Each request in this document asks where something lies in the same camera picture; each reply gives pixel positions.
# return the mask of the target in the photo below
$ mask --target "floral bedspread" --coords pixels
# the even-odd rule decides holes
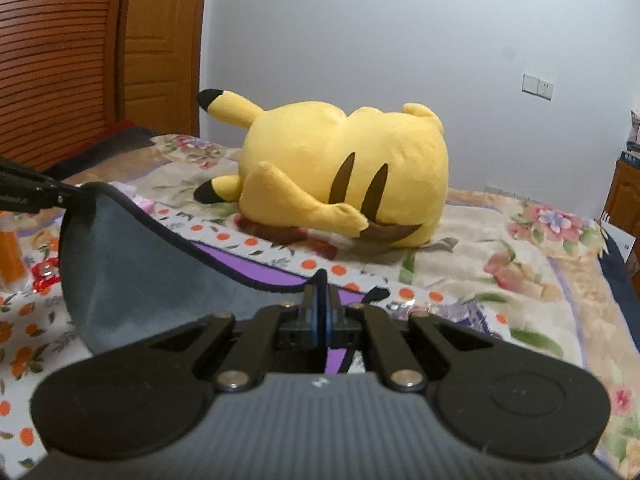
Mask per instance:
[[[386,306],[396,315],[430,308],[454,317],[464,306],[466,318],[476,316],[490,332],[590,370],[612,403],[597,456],[622,478],[640,474],[640,358],[597,261],[605,245],[595,222],[451,189],[436,234],[416,250],[296,229],[265,242],[273,234],[239,219],[235,205],[193,201],[203,181],[237,171],[236,150],[184,136],[155,142],[70,182],[127,182],[156,204],[158,221],[187,238],[201,240],[206,231],[212,245],[297,274],[325,267],[347,288],[358,287],[361,276],[379,280],[393,290]],[[55,252],[59,218],[60,211],[20,218],[28,258]],[[88,351],[74,336],[59,285],[0,305],[0,453],[9,475],[18,476],[44,452],[28,420],[35,384]]]

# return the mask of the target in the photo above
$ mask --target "plush toy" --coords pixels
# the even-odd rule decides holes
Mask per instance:
[[[201,203],[239,202],[249,220],[417,247],[442,214],[447,147],[426,106],[402,112],[359,108],[347,116],[321,102],[264,111],[229,91],[203,90],[200,106],[248,128],[239,174],[219,176],[194,193]]]

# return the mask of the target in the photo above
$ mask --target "light switch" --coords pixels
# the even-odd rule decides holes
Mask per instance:
[[[539,83],[540,79],[538,79],[537,77],[525,74],[522,77],[522,91],[528,92],[529,94],[538,94]]]
[[[543,97],[545,99],[548,99],[549,101],[551,101],[551,96],[554,93],[554,86],[552,83],[549,83],[548,81],[542,81],[542,79],[540,80],[540,82],[538,83],[538,92],[537,94],[540,97]]]

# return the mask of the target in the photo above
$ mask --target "dark blue fabric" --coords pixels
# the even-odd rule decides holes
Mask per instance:
[[[613,238],[607,239],[607,249],[609,254],[603,253],[600,258],[600,267],[604,277],[609,282],[611,292],[619,304],[622,314],[625,316],[626,324],[629,326],[631,337],[636,343],[636,348],[640,351],[640,301],[631,283],[631,277],[618,246]]]
[[[94,146],[79,153],[79,155],[68,158],[42,173],[56,180],[65,180],[76,173],[100,164],[112,156],[144,148],[145,146],[152,146],[151,138],[158,135],[161,134],[147,130],[142,126],[134,126],[119,134],[114,134],[108,139],[101,140]]]

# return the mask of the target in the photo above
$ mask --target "black ear tip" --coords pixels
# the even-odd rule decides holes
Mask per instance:
[[[202,108],[204,111],[207,111],[209,105],[213,101],[215,101],[216,98],[220,97],[222,95],[222,92],[222,90],[217,90],[215,88],[207,88],[206,90],[198,92],[196,99],[198,101],[198,104],[200,105],[200,108]]]
[[[215,191],[213,191],[213,186],[211,185],[211,181],[207,180],[198,186],[198,189],[193,192],[193,198],[196,202],[200,202],[201,204],[217,204],[219,202],[224,202]]]

